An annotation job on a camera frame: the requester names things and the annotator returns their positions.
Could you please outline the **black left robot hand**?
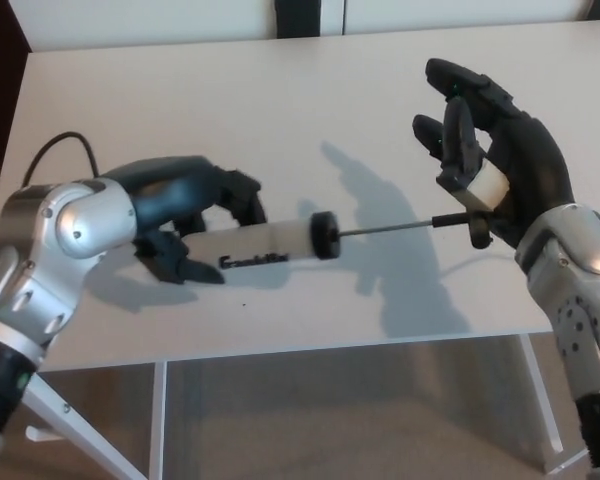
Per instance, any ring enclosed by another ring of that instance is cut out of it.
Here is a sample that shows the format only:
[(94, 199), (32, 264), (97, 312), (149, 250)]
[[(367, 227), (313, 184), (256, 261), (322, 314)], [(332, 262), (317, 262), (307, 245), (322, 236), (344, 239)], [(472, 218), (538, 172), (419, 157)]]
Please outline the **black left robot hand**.
[(203, 156), (138, 160), (102, 175), (129, 195), (136, 214), (135, 257), (161, 282), (223, 284), (219, 270), (188, 257), (184, 238), (206, 231), (202, 213), (219, 206), (241, 226), (267, 221), (261, 184)]

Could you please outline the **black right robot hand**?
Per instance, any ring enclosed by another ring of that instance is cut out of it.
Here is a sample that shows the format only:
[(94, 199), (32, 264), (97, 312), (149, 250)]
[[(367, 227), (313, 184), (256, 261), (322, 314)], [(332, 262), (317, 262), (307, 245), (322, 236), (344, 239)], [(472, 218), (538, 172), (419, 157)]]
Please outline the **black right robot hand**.
[(425, 76), (447, 101), (463, 98), (474, 126), (491, 137), (486, 158), (510, 185), (491, 224), (495, 236), (517, 248), (541, 214), (575, 201), (565, 159), (551, 133), (515, 106), (502, 86), (485, 74), (439, 58), (427, 61)]

